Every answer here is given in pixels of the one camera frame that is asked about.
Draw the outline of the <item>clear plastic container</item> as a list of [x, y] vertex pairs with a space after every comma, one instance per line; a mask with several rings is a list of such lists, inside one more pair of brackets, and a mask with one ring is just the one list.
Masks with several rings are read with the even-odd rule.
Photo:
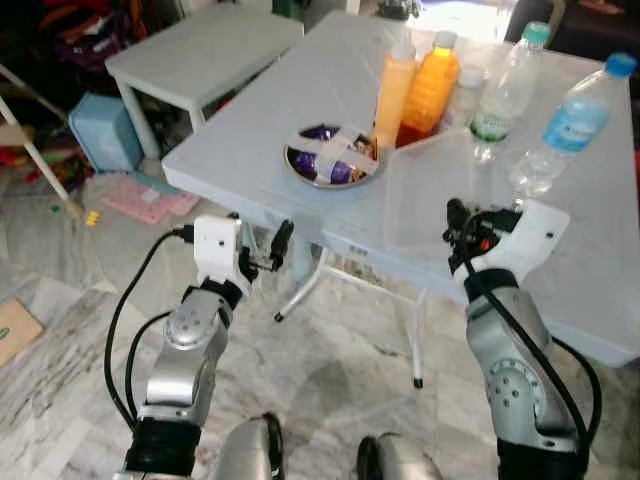
[[388, 250], [411, 262], [443, 262], [451, 252], [443, 241], [449, 201], [471, 209], [511, 206], [509, 147], [453, 129], [394, 151], [383, 173]]

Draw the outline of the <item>pink floor mat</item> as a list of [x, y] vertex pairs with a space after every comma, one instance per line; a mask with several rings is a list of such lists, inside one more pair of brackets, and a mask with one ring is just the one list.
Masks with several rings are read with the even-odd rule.
[[179, 192], [178, 195], [161, 193], [131, 177], [116, 178], [102, 198], [111, 209], [150, 225], [159, 224], [170, 215], [179, 218], [187, 215], [200, 200], [200, 197], [188, 192]]

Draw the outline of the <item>large pale blue folding table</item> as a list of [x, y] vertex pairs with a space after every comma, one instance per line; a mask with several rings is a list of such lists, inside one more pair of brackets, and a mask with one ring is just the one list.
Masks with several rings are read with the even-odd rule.
[[[421, 289], [465, 301], [443, 262], [394, 256], [384, 241], [388, 180], [319, 189], [283, 160], [308, 125], [372, 124], [385, 54], [410, 28], [335, 12], [163, 159], [169, 182], [259, 227], [284, 219], [302, 241], [369, 262]], [[524, 280], [556, 337], [602, 364], [640, 355], [639, 197], [630, 92], [613, 96], [604, 131], [559, 175], [544, 204], [571, 216], [556, 250]]]

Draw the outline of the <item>water bottle blue cap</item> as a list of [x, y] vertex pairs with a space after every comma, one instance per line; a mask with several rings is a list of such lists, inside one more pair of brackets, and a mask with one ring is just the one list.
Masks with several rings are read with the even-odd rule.
[[607, 127], [613, 96], [626, 86], [639, 61], [627, 52], [613, 52], [603, 68], [568, 90], [550, 115], [539, 143], [527, 150], [509, 173], [515, 196], [544, 195], [554, 180]]

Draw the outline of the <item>clear bottle green cap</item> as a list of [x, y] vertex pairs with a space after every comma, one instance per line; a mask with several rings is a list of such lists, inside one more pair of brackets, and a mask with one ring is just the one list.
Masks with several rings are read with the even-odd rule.
[[531, 20], [486, 84], [468, 123], [477, 165], [492, 163], [497, 146], [506, 140], [516, 120], [525, 113], [538, 86], [541, 55], [549, 40], [549, 24]]

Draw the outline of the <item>small white capped bottle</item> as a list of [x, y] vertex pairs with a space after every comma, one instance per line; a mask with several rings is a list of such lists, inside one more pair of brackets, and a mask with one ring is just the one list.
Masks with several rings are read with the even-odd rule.
[[479, 108], [486, 83], [486, 72], [480, 65], [462, 65], [445, 110], [443, 125], [447, 129], [468, 128]]

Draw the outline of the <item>orange juice bottle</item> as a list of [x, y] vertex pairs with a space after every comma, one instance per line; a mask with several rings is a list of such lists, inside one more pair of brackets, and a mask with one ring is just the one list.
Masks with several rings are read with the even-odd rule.
[[435, 33], [433, 49], [422, 59], [404, 101], [397, 147], [425, 140], [438, 128], [460, 73], [456, 42], [456, 32]]

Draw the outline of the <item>orange squeeze bottle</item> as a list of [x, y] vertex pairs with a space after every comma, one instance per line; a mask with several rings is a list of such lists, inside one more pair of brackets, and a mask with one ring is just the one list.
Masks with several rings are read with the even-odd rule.
[[376, 150], [396, 146], [396, 137], [413, 74], [417, 70], [416, 47], [411, 33], [399, 33], [381, 69], [378, 105], [372, 124], [372, 141]]

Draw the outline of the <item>blue plastic bin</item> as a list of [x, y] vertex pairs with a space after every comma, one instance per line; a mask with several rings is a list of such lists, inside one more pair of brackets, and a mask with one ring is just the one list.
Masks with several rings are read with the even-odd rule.
[[136, 172], [143, 152], [125, 104], [118, 97], [84, 93], [69, 127], [96, 172]]

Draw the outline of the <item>small pale plastic table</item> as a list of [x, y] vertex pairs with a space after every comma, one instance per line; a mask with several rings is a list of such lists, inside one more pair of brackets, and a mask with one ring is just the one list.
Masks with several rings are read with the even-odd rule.
[[163, 156], [137, 93], [187, 111], [197, 131], [205, 108], [246, 84], [305, 35], [305, 24], [252, 6], [215, 3], [105, 61], [140, 140], [143, 157]]

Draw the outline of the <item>grey left robot leg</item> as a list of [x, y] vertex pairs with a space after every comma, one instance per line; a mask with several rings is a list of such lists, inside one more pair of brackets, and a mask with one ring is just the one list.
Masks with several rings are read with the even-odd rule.
[[285, 475], [282, 425], [275, 413], [265, 412], [230, 431], [207, 480], [285, 480]]

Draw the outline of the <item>grey robot leg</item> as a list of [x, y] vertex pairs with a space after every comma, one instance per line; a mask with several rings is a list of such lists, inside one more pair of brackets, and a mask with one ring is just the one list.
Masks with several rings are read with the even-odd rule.
[[445, 480], [420, 445], [393, 431], [361, 440], [355, 474], [357, 480]]
[[265, 412], [230, 431], [207, 480], [285, 480], [285, 475], [282, 425], [275, 413]]

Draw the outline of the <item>grey right robot leg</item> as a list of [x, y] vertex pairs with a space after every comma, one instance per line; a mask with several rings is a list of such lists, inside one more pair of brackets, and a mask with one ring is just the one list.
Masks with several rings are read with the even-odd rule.
[[445, 480], [420, 445], [393, 431], [361, 440], [355, 474], [357, 480]]

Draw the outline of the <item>flat brown cardboard piece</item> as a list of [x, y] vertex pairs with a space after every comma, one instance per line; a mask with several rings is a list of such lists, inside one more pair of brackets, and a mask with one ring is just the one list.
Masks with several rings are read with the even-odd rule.
[[31, 347], [45, 325], [19, 300], [0, 303], [0, 369]]

